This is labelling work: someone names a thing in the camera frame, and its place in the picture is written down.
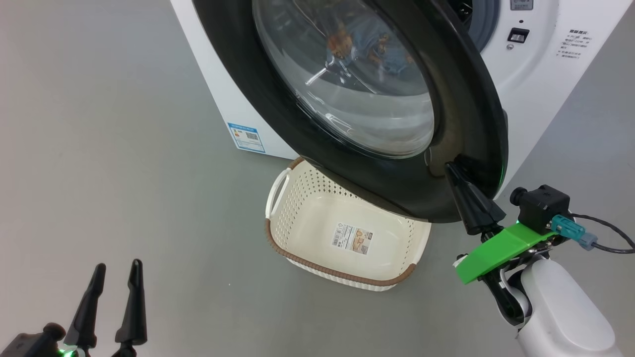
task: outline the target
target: teal connector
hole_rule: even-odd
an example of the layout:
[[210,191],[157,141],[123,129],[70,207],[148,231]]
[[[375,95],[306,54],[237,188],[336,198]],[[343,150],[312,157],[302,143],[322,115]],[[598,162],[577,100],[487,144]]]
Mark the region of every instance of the teal connector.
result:
[[598,241],[595,234],[587,233],[586,228],[562,215],[551,219],[551,231],[578,242],[586,250],[592,250],[593,243]]

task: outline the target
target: brown rim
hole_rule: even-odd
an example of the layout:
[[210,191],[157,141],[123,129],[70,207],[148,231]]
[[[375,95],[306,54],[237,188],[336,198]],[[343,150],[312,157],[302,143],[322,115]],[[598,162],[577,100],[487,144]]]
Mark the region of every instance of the brown rim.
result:
[[[297,158],[297,159],[293,160],[289,164],[289,168],[290,169],[294,169],[296,166],[298,166],[303,161],[304,161],[303,158]],[[273,249],[278,254],[282,255],[283,257],[291,259],[294,262],[298,262],[298,263],[302,264],[303,266],[307,266],[307,267],[313,268],[313,269],[315,269],[317,271],[321,271],[322,273],[330,274],[330,275],[333,275],[333,276],[336,276],[336,277],[342,278],[342,279],[356,281],[358,283],[364,283],[364,284],[375,285],[375,286],[391,286],[391,285],[395,285],[395,284],[398,284],[398,283],[404,281],[407,277],[409,277],[410,274],[412,274],[412,272],[415,270],[415,268],[417,266],[416,264],[410,264],[406,268],[406,270],[404,270],[403,273],[401,273],[396,278],[393,278],[393,279],[390,279],[390,280],[375,280],[375,279],[362,278],[360,276],[351,275],[351,274],[345,274],[345,273],[342,273],[341,271],[328,269],[327,267],[324,267],[324,266],[321,266],[319,264],[315,264],[315,263],[309,262],[306,259],[302,259],[302,258],[298,257],[297,255],[291,254],[291,253],[287,252],[286,250],[280,248],[280,246],[274,240],[273,235],[271,234],[271,221],[269,219],[265,219],[265,233],[267,234],[267,240],[269,240],[269,244],[271,244],[271,247],[273,247]]]

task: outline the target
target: front-loading washing machine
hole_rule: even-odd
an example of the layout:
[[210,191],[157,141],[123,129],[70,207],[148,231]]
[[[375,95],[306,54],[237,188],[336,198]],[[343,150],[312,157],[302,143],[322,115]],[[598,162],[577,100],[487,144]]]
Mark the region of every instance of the front-loading washing machine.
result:
[[509,182],[631,3],[171,1],[236,147],[430,222],[445,163]]

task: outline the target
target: black cable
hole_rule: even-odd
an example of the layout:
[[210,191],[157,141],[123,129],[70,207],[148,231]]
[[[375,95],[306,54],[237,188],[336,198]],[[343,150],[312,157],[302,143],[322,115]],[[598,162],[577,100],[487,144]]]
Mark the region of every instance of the black cable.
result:
[[588,220],[592,220],[594,222],[597,222],[599,224],[601,224],[602,226],[606,226],[609,227],[610,229],[613,229],[617,234],[620,235],[620,237],[624,238],[624,240],[626,240],[626,243],[628,243],[632,249],[616,249],[616,248],[609,248],[607,246],[603,246],[601,244],[597,244],[597,243],[591,243],[591,245],[599,250],[603,250],[605,252],[609,252],[609,253],[615,253],[615,254],[634,254],[635,253],[635,242],[633,242],[633,240],[628,237],[628,235],[626,235],[626,233],[622,232],[621,229],[619,229],[618,227],[615,227],[613,224],[610,224],[609,222],[605,221],[605,220],[601,220],[599,218],[596,217],[591,217],[591,216],[587,216],[587,215],[579,215],[576,213],[571,213],[571,216],[576,217],[576,218],[581,218],[581,219],[588,219]]

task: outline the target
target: white plastic basket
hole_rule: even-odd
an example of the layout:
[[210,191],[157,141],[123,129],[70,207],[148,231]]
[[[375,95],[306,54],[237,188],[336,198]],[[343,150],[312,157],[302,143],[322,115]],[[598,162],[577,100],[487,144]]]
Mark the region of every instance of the white plastic basket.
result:
[[431,226],[371,205],[302,159],[274,182],[265,217],[269,242],[291,263],[376,292],[412,273]]

